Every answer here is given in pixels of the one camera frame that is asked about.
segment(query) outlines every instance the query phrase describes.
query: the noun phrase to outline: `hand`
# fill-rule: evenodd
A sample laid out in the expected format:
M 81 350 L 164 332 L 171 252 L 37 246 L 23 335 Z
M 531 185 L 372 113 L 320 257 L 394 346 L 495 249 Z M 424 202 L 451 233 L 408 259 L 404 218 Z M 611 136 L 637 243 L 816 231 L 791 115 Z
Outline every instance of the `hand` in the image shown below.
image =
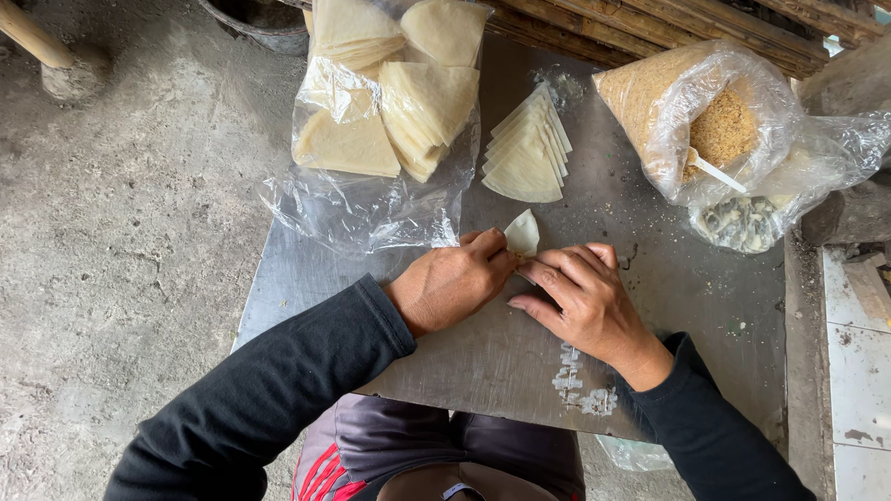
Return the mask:
M 478 312 L 517 267 L 498 228 L 464 234 L 460 242 L 424 254 L 384 287 L 415 338 Z
M 616 250 L 603 243 L 546 250 L 519 267 L 562 311 L 528 294 L 508 305 L 526 311 L 552 333 L 612 365 L 637 391 L 656 387 L 671 373 L 671 353 L 646 327 L 618 275 Z

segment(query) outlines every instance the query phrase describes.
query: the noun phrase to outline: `metal bucket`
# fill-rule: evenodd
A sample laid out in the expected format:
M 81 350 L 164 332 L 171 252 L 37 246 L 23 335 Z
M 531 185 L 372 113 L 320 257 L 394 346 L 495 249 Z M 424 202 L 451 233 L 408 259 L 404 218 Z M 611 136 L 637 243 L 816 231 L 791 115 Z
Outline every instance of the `metal bucket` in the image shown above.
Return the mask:
M 309 33 L 303 13 L 278 0 L 198 0 L 217 21 L 251 37 L 275 53 L 303 56 Z

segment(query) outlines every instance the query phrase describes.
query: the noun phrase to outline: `white paint mark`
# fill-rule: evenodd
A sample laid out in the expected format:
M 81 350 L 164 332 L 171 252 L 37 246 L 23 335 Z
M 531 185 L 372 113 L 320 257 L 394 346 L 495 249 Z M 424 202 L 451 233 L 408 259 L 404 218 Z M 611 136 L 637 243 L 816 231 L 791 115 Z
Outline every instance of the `white paint mark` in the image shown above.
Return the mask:
M 552 383 L 554 388 L 560 391 L 560 398 L 566 408 L 577 407 L 581 409 L 582 414 L 612 415 L 618 401 L 616 390 L 599 388 L 591 390 L 587 397 L 581 397 L 579 392 L 573 391 L 582 388 L 584 384 L 576 377 L 579 367 L 582 366 L 578 361 L 579 351 L 565 341 L 560 345 L 560 349 L 562 350 L 560 353 L 562 367 L 554 376 Z
M 616 408 L 618 395 L 614 388 L 599 388 L 591 390 L 587 397 L 581 397 L 578 400 L 582 407 L 582 414 L 594 415 L 612 415 L 612 410 Z

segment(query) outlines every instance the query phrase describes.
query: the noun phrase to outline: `pants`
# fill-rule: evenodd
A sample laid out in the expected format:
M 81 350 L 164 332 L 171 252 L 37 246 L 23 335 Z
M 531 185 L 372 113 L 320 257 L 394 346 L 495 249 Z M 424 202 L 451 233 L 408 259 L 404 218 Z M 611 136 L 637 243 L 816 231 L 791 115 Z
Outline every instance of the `pants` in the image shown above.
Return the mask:
M 471 461 L 584 501 L 574 431 L 347 394 L 307 430 L 292 501 L 345 501 L 368 482 L 427 463 Z

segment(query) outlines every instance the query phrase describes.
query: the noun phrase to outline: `concrete floor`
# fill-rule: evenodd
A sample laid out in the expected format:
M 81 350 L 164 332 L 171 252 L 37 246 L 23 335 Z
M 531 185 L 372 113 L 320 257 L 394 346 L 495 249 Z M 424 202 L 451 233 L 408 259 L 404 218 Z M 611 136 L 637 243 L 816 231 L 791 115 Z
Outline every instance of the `concrete floor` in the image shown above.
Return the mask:
M 197 4 L 25 6 L 116 66 L 59 105 L 0 38 L 0 498 L 93 500 L 136 424 L 229 352 L 270 221 L 252 185 L 289 161 L 305 62 Z M 691 499 L 676 472 L 581 442 L 588 499 Z M 288 498 L 298 452 L 269 465 L 267 498 Z

